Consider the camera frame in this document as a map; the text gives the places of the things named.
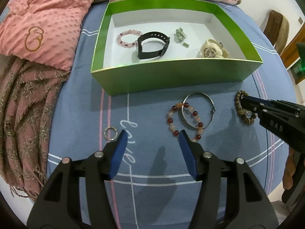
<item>box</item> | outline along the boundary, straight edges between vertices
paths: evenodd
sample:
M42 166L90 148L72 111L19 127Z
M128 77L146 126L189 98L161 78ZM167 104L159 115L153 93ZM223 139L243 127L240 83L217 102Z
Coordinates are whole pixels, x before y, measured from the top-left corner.
M189 48L174 41L182 27ZM126 30L157 31L169 36L165 55L140 60L136 47L118 45ZM123 36L132 43L135 35ZM230 59L197 58L208 39L221 42ZM156 40L144 51L162 48ZM111 96L179 86L245 80L262 59L238 25L216 4L201 0L122 0L108 4L91 65L93 77Z

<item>black watch strap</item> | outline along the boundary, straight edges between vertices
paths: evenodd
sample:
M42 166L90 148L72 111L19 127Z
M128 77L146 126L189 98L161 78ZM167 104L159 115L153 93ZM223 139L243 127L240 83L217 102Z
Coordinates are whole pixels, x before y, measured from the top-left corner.
M142 42L144 40L150 39L150 38L157 38L157 39L160 39L160 40L164 41L165 46L159 51L143 52ZM159 56L162 57L166 53L169 43L170 43L170 37L166 36L164 33L149 32L149 33L142 34L138 38L138 58L139 59L152 59L152 58L156 58L156 57L159 57Z

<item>ring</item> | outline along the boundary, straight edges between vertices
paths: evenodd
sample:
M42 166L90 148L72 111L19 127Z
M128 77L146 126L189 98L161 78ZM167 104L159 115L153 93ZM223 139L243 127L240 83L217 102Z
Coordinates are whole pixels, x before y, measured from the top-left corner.
M110 138L110 139L109 139L109 138L107 137L107 135L106 135L106 133L107 133L107 131L108 131L109 129L113 129L113 130L115 131L115 136L114 136L113 138ZM113 140L115 140L116 137L117 137L117 129L116 129L115 127L113 127L113 126L107 127L107 128L104 130L104 137L105 137L105 139L108 140L108 141L113 141Z
M206 128L211 124L212 120L214 119L214 113L215 113L215 111L216 111L215 106L214 106L214 102L212 101L212 99L211 99L207 94L202 93L202 92L196 92L196 93L189 94L186 98L184 98L184 100L183 100L182 103L184 104L184 103L186 102L186 100L187 100L191 95L201 95L201 96L207 98L207 100L208 100L208 101L211 103L211 105L212 105L212 110L211 110L211 115L212 115L212 117L211 117L211 120L210 120L210 122L209 122L205 127L202 127L202 129L206 129ZM186 121L186 123L189 124L189 125L190 125L191 127L193 127L193 128L199 129L199 127L196 127L196 126L194 126L194 125L192 125L191 123L188 122L188 120L186 119L186 117L185 117L185 115L184 115L183 108L184 108L184 105L182 105L181 111L182 111L182 115L183 115L183 118L184 118L184 120Z

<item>bed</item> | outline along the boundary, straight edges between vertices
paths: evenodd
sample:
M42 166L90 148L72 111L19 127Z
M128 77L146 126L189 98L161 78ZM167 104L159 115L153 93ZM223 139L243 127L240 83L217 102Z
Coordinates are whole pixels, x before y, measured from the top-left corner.
M109 97L90 74L92 54L107 2L92 5L82 24L69 80L59 94L51 126L49 177L63 157L84 159L107 143L104 129L128 130L128 149L119 173L107 192L118 228L184 229L191 220L200 183L188 174L179 144L167 129L168 109L190 93L204 92L216 107L212 124L200 140L204 150L220 159L242 157L267 194L282 180L288 146L256 120L247 126L237 116L238 90L262 99L296 102L294 89L279 55L254 21L238 6L217 3L240 26L264 64L244 82L199 85ZM195 97L190 103L207 122L209 104ZM179 130L183 125L177 124ZM219 217L225 206L225 180ZM81 180L82 218L90 223L84 180Z

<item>silver rivet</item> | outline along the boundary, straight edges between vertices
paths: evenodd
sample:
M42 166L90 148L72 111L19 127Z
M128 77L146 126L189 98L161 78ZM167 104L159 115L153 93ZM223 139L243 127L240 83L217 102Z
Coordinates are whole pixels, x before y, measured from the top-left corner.
M94 154L95 157L102 157L104 156L104 153L102 151L97 151L95 154Z
M203 153L203 156L204 156L205 158L211 158L211 157L212 157L212 154L211 154L210 152L206 151L206 152Z
M63 159L62 159L62 161L61 161L63 164L67 164L67 163L69 163L70 162L70 158L68 158L68 157L64 157Z
M237 162L238 164L244 164L244 163L245 163L245 161L244 161L241 157L237 158L237 159L236 159L236 162Z

